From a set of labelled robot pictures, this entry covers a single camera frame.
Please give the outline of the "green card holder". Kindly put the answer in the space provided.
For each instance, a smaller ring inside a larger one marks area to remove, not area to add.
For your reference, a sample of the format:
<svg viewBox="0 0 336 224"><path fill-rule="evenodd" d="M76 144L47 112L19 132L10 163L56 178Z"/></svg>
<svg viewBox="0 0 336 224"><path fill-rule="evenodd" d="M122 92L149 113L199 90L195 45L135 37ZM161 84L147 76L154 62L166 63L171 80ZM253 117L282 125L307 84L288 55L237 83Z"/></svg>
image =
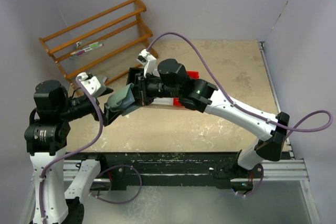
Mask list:
<svg viewBox="0 0 336 224"><path fill-rule="evenodd" d="M135 102L134 95L132 93L134 84L129 83L123 89L119 90L117 93L112 94L107 99L104 106L111 111L124 110Z"/></svg>

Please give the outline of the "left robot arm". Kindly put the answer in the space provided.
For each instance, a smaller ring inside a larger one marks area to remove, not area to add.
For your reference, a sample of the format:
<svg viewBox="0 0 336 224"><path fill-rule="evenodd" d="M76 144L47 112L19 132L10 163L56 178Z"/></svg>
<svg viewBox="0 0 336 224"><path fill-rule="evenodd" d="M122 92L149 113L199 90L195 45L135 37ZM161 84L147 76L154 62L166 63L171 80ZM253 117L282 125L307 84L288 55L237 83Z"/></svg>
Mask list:
<svg viewBox="0 0 336 224"><path fill-rule="evenodd" d="M83 203L101 171L99 159L82 160L70 187L65 189L64 161L73 155L66 151L69 123L92 114L99 121L101 134L104 115L96 98L113 92L95 77L81 81L80 86L84 95L78 98L69 97L57 80L36 86L36 108L29 116L29 127L24 134L34 168L36 210L32 223L82 223Z"/></svg>

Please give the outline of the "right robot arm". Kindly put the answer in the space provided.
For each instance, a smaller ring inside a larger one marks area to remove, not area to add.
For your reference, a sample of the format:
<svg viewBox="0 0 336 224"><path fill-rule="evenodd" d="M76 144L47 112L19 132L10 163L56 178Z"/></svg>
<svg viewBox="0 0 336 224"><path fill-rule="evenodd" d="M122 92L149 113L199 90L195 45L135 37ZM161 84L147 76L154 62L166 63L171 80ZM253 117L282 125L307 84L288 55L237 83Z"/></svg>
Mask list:
<svg viewBox="0 0 336 224"><path fill-rule="evenodd" d="M136 106L149 105L156 98L177 98L186 109L218 116L253 133L256 141L238 153L241 168L251 170L263 160L281 158L290 119L285 112L271 114L237 100L230 102L216 85L191 78L175 59L164 60L158 67L130 68L127 83Z"/></svg>

